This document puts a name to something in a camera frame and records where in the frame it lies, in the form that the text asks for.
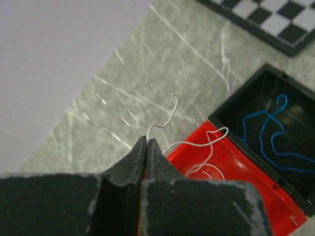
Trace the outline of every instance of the black bin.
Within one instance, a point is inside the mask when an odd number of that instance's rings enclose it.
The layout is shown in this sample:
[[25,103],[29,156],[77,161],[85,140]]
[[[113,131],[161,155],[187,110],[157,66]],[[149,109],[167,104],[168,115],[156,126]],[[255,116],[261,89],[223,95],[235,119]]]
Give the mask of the black bin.
[[266,64],[209,121],[227,126],[228,138],[307,216],[315,214],[314,92]]

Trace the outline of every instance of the checkered board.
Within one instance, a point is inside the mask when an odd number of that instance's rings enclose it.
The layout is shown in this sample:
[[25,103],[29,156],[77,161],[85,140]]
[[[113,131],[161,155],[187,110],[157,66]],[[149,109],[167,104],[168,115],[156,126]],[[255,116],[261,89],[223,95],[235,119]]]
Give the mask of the checkered board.
[[315,39],[315,0],[198,0],[294,56]]

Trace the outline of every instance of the gray marble table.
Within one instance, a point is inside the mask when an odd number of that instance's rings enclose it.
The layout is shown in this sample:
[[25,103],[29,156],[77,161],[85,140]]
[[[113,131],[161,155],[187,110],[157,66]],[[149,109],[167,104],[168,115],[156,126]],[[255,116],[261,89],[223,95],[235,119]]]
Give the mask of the gray marble table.
[[[184,140],[265,62],[315,90],[315,43],[295,58],[193,0],[158,0],[93,75],[22,172],[99,173],[150,124],[163,148]],[[315,235],[310,219],[294,235]]]

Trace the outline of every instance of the blue rope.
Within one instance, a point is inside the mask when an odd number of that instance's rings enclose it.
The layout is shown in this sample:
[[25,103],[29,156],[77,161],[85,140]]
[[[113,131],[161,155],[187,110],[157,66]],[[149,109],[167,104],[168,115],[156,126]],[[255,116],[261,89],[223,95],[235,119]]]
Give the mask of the blue rope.
[[[279,100],[281,98],[284,98],[285,101],[284,101],[284,104],[282,106],[280,106],[280,103],[279,103]],[[299,158],[302,158],[304,160],[307,160],[307,161],[310,161],[310,162],[313,162],[315,163],[315,160],[313,159],[310,159],[308,157],[305,157],[301,154],[298,154],[298,153],[294,153],[294,152],[277,152],[276,149],[275,149],[275,146],[274,146],[274,138],[276,136],[279,136],[279,135],[282,135],[284,134],[284,126],[280,123],[280,121],[278,121],[277,119],[274,118],[275,115],[277,115],[278,113],[280,113],[281,111],[283,111],[287,105],[287,96],[284,95],[284,94],[280,94],[278,97],[277,97],[277,105],[279,106],[279,109],[277,109],[275,112],[273,112],[272,114],[269,114],[267,111],[265,110],[262,110],[262,111],[258,111],[258,112],[255,112],[255,113],[252,113],[252,114],[249,114],[249,115],[246,115],[243,117],[243,127],[244,127],[244,137],[243,138],[240,138],[240,140],[242,140],[247,146],[249,146],[247,143],[246,143],[246,124],[245,124],[245,119],[248,119],[248,118],[253,118],[253,117],[256,117],[258,115],[261,115],[261,114],[266,114],[268,116],[268,118],[265,120],[265,122],[263,123],[262,125],[262,128],[261,128],[261,131],[260,131],[260,134],[259,134],[259,140],[260,140],[260,146],[261,146],[261,153],[263,154],[263,156],[271,163],[273,164],[274,166],[276,166],[278,169],[280,170],[290,170],[290,171],[297,171],[297,172],[302,172],[302,173],[310,173],[310,174],[313,174],[315,173],[315,171],[309,171],[309,170],[303,170],[303,169],[298,169],[298,168],[294,168],[294,167],[283,167],[283,166],[279,166],[278,164],[276,164],[275,162],[273,162],[265,153],[264,153],[264,148],[263,148],[263,142],[262,142],[262,134],[266,128],[266,124],[268,123],[269,120],[273,120],[274,122],[276,122],[282,129],[282,131],[279,131],[279,132],[276,132],[274,133],[272,136],[271,136],[271,146],[272,146],[272,149],[274,151],[274,153],[278,156],[296,156],[296,157],[299,157]]]

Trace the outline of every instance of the red plastic container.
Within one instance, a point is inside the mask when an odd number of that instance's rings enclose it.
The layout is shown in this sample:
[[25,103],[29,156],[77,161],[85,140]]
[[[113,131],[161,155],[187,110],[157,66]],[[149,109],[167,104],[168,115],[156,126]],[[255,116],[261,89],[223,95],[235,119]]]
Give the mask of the red plastic container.
[[[186,141],[208,143],[206,131],[217,130],[210,122],[204,122]],[[222,135],[221,132],[209,134],[211,140]],[[218,167],[226,180],[243,180],[252,183],[262,195],[264,205],[275,236],[285,236],[307,221],[305,214],[271,178],[251,162],[233,143],[224,138],[213,144],[214,153],[208,163]],[[203,162],[210,154],[210,146],[194,147],[182,144],[174,150],[168,160],[183,174],[193,165]],[[190,179],[222,180],[218,170],[204,166],[200,171],[189,175]]]

